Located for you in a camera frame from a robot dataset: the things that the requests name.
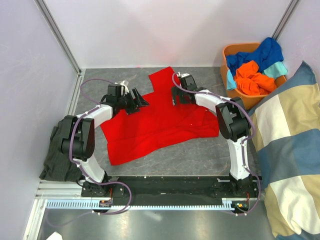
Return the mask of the red t shirt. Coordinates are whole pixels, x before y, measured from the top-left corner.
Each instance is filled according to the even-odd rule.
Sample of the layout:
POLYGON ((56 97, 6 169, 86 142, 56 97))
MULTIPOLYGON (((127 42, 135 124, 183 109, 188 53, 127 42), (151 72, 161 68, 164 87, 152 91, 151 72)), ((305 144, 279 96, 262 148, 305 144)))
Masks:
POLYGON ((153 92, 143 96, 149 106, 133 114, 121 110, 100 126, 111 165, 125 164, 191 139, 218 137, 218 119, 207 108, 173 105, 171 88, 179 82, 173 73, 167 67, 149 75, 153 92))

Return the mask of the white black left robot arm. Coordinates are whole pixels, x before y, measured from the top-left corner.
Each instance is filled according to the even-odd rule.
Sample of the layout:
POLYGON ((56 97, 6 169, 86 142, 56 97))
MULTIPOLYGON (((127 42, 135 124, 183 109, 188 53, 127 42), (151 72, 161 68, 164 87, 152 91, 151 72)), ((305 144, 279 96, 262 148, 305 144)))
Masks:
POLYGON ((59 151, 80 169, 87 182, 93 183, 92 191, 99 197, 109 193, 110 185, 94 156, 95 129, 121 110, 133 114, 149 105, 136 88, 128 90, 124 83, 116 83, 108 86, 107 94, 94 108, 80 115, 67 115, 62 120, 59 151))

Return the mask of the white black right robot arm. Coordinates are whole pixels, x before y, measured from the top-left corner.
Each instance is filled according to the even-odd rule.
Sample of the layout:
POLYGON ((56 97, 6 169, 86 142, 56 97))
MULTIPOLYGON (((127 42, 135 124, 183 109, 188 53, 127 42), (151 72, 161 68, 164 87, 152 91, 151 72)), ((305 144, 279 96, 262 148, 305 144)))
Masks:
POLYGON ((235 197, 242 196, 250 185, 250 169, 247 156, 247 138, 251 124, 245 105, 240 97, 224 97, 197 87, 192 75, 172 74, 171 88, 174 105, 194 104, 212 111, 218 121, 220 134, 227 140, 230 155, 229 191, 235 197))

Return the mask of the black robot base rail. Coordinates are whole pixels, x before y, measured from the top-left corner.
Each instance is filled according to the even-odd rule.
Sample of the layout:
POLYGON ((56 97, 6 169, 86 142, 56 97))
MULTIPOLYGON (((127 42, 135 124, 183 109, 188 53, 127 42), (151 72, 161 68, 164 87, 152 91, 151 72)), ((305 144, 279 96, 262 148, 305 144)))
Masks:
POLYGON ((259 187, 250 175, 243 180, 231 176, 105 176, 97 184, 82 184, 83 197, 124 198, 138 195, 200 195, 213 198, 255 198, 259 187))

